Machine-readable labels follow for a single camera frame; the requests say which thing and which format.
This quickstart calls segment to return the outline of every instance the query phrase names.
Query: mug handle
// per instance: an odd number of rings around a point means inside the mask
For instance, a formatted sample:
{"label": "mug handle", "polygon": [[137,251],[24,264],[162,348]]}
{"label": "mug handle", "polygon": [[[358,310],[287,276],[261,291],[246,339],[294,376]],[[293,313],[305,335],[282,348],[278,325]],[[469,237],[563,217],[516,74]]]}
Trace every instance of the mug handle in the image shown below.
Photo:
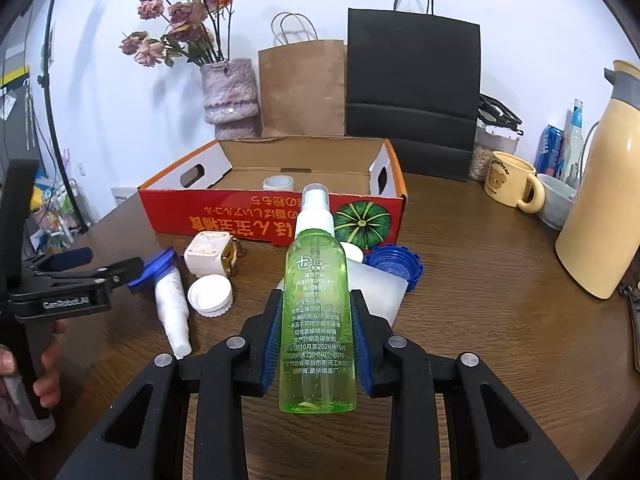
{"label": "mug handle", "polygon": [[537,213],[545,205],[545,188],[542,186],[539,178],[535,175],[528,174],[527,180],[533,186],[533,199],[531,202],[524,202],[524,200],[518,200],[516,205],[522,209],[525,213]]}

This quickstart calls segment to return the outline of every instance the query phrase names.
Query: yellow thermos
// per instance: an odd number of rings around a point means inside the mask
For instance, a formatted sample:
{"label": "yellow thermos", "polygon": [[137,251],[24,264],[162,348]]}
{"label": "yellow thermos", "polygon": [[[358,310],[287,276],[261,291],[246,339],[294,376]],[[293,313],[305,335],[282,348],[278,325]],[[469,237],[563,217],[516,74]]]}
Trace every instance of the yellow thermos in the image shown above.
{"label": "yellow thermos", "polygon": [[640,68],[616,60],[574,208],[556,253],[585,290],[608,298],[640,245]]}

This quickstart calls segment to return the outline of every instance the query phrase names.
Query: white spray nozzle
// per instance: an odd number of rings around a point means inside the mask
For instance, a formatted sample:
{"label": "white spray nozzle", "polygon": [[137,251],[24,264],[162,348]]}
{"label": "white spray nozzle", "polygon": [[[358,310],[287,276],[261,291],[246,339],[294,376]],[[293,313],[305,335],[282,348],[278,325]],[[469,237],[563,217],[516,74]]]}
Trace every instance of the white spray nozzle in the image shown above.
{"label": "white spray nozzle", "polygon": [[322,184],[309,184],[302,190],[302,208],[296,220],[296,238],[307,229],[322,229],[331,236],[334,235],[329,191]]}
{"label": "white spray nozzle", "polygon": [[329,211],[329,190],[322,184],[308,184],[302,190],[302,210],[324,209]]}

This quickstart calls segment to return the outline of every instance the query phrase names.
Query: green pumpkin illustration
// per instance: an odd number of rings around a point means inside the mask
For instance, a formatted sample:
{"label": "green pumpkin illustration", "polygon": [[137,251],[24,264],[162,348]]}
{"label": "green pumpkin illustration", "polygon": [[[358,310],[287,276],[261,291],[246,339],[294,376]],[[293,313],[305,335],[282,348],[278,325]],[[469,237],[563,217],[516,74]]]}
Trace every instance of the green pumpkin illustration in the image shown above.
{"label": "green pumpkin illustration", "polygon": [[389,236],[389,211],[369,200],[343,205],[334,215],[335,237],[367,250],[382,243]]}

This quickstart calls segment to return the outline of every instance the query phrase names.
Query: pink vase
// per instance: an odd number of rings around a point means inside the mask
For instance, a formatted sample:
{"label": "pink vase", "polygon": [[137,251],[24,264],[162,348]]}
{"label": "pink vase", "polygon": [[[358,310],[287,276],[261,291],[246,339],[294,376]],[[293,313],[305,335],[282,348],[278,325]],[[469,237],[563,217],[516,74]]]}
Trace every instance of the pink vase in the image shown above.
{"label": "pink vase", "polygon": [[[209,124],[224,124],[216,128],[216,138],[255,137],[248,128],[247,118],[258,114],[258,92],[251,60],[238,58],[206,64],[200,68],[204,94],[204,120]],[[232,124],[242,121],[242,127]]]}

